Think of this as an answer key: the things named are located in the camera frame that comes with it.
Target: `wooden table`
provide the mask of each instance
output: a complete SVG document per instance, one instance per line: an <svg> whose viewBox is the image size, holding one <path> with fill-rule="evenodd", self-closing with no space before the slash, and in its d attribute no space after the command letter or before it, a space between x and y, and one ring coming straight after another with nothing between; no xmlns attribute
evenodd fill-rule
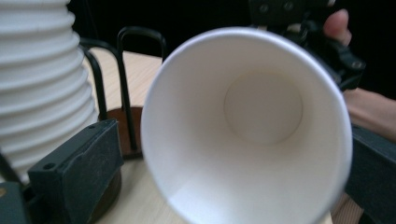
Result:
<svg viewBox="0 0 396 224"><path fill-rule="evenodd" d="M93 49L92 52L101 63L107 109L119 108L121 105L120 83L116 62L105 50ZM156 57L124 53L131 105L143 105L149 85L161 62L162 60ZM187 223L166 204L143 160L125 162L121 167L121 174L120 198L98 223ZM330 215L327 215L321 224L332 224Z"/></svg>

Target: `white plastic cylinder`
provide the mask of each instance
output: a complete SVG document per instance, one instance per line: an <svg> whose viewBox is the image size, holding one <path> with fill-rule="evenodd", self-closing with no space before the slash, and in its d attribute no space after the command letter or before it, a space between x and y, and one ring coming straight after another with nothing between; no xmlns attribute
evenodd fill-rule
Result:
<svg viewBox="0 0 396 224"><path fill-rule="evenodd" d="M23 182L32 165L97 121L68 2L0 0L0 148Z"/></svg>

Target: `finger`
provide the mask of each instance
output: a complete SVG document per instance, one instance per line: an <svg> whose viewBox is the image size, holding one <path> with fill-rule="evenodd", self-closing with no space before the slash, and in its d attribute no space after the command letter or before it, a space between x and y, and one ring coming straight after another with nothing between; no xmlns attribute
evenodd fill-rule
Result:
<svg viewBox="0 0 396 224"><path fill-rule="evenodd" d="M345 9L334 12L323 25L324 34L347 46L352 38L352 34L347 29L348 19Z"/></svg>

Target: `hand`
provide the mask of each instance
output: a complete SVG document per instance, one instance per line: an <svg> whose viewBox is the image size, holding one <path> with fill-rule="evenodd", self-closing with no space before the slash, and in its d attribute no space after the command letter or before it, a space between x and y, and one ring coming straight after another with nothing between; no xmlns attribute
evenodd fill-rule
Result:
<svg viewBox="0 0 396 224"><path fill-rule="evenodd" d="M323 33L330 38L340 41L347 46L352 38L352 34L347 29L349 20L345 9L334 12L324 23Z"/></svg>
<svg viewBox="0 0 396 224"><path fill-rule="evenodd" d="M324 23L326 36L348 45L352 34L347 29L348 13L341 9ZM360 88L344 92L351 122L396 143L396 101Z"/></svg>

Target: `dark background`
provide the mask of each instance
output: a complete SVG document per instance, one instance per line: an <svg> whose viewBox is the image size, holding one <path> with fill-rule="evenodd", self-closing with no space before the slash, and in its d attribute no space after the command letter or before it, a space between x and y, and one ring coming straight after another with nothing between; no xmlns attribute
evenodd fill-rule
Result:
<svg viewBox="0 0 396 224"><path fill-rule="evenodd" d="M351 50L367 62L361 87L396 99L396 10L386 0L337 0L332 8L316 10L311 18L324 21L331 12L346 8ZM159 31L170 50L204 31L227 26L248 26L248 0L72 0L75 31L115 46L124 26L144 26ZM127 50L160 55L153 40L125 39Z"/></svg>

